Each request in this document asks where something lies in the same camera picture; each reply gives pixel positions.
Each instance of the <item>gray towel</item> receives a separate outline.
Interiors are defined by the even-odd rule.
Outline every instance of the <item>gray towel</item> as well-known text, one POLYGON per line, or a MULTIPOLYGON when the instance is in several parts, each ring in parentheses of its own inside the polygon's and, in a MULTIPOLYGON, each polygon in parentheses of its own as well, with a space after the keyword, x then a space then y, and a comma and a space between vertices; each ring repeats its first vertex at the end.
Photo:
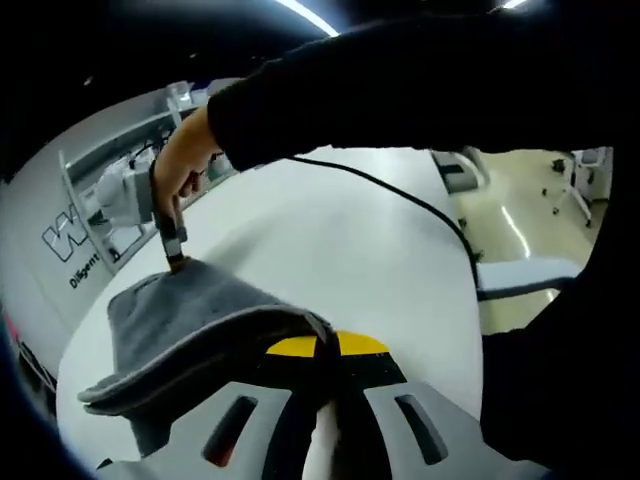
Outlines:
POLYGON ((108 307, 115 373, 78 394, 85 409, 132 421, 143 455, 166 443, 171 423, 280 339, 324 335, 328 324, 233 275, 190 259, 152 275, 108 307))

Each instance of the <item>white tabletop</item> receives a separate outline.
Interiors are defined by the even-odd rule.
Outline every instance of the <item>white tabletop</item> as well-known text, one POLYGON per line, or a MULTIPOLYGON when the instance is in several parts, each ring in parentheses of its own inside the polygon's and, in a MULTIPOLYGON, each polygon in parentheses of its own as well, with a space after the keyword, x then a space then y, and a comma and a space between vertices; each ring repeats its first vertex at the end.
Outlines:
MULTIPOLYGON (((356 167, 455 216, 427 151, 323 148, 306 157, 356 167)), ((409 379, 480 417, 482 346, 469 260, 428 211, 347 172, 282 160, 232 177, 184 217, 185 254, 337 329, 377 338, 409 379)), ((98 297, 60 363, 60 434, 89 467, 106 457, 140 458, 127 420, 90 415, 76 395, 113 373, 109 300, 166 268, 154 237, 98 297)))

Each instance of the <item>chair leg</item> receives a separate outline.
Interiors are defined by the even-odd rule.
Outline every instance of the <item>chair leg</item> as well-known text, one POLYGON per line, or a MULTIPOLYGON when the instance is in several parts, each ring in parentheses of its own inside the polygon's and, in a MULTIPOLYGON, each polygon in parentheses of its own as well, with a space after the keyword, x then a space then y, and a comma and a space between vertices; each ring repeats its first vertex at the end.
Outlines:
POLYGON ((582 210, 582 213, 584 213, 584 216, 587 217, 587 227, 591 226, 591 209, 589 208, 589 205, 587 205, 587 202, 585 202, 584 198, 582 198, 582 195, 580 195, 580 192, 578 191, 577 188, 571 187, 571 195, 576 199, 576 202, 578 202, 578 205, 580 205, 580 210, 582 210))
POLYGON ((560 195, 560 198, 556 201, 556 203, 553 204, 553 214, 557 215, 558 212, 560 211, 560 205, 562 205, 564 203, 564 201, 567 199, 567 197, 570 195, 570 186, 565 186, 562 189, 562 195, 560 195))

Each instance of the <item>person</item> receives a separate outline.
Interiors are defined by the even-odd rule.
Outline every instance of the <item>person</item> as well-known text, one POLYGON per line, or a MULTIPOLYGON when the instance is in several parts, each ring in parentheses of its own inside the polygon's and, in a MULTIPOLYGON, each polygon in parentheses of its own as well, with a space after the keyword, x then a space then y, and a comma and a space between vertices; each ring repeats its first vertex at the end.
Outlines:
POLYGON ((526 14, 424 15, 303 46, 214 94, 176 130, 157 160, 160 208, 174 215, 172 199, 197 190, 194 173, 219 152, 242 171, 325 145, 613 146, 609 207, 582 274, 527 327, 483 338, 481 427, 512 459, 624 469, 640 349, 619 272, 628 251, 613 244, 632 163, 617 121, 633 98, 618 75, 617 18, 615 5, 567 0, 526 14))

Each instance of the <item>dark background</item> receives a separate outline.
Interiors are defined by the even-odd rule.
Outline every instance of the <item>dark background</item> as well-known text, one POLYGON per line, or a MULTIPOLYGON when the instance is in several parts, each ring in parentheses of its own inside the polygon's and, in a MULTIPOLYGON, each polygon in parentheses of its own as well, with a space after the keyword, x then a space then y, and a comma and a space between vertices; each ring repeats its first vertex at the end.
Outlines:
MULTIPOLYGON (((484 12, 495 0, 299 3, 344 32, 420 10, 484 12)), ((0 25, 6 181, 48 141, 109 105, 178 80, 246 75, 326 37, 274 0, 18 1, 3 6, 0 25)))

